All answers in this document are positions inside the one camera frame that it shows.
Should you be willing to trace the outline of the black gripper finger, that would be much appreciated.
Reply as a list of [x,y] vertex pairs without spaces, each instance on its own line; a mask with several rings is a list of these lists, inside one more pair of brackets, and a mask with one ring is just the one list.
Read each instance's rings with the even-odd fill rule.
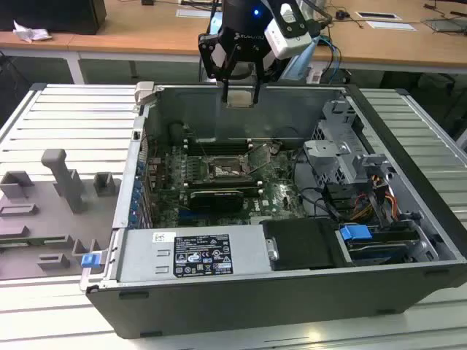
[[[221,66],[215,63],[212,56],[218,45],[225,52],[225,57]],[[229,80],[232,77],[232,72],[236,64],[239,62],[241,52],[240,44],[235,43],[233,36],[229,33],[201,34],[198,37],[198,48],[207,76],[223,84],[221,101],[226,103],[228,100]]]
[[255,85],[252,102],[258,103],[260,87],[264,78],[263,53],[258,46],[254,46],[254,64],[255,64]]

